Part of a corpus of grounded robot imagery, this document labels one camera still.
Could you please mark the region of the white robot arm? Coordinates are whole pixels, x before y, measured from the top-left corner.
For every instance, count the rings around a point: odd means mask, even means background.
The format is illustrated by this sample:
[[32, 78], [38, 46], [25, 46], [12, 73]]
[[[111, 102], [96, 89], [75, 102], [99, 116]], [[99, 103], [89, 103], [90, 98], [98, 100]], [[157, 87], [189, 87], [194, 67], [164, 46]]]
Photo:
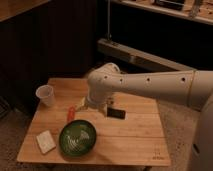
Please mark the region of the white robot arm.
[[106, 63], [88, 75], [87, 84], [86, 107], [103, 108], [114, 92], [123, 92], [199, 110], [187, 171], [213, 171], [213, 71], [122, 74]]

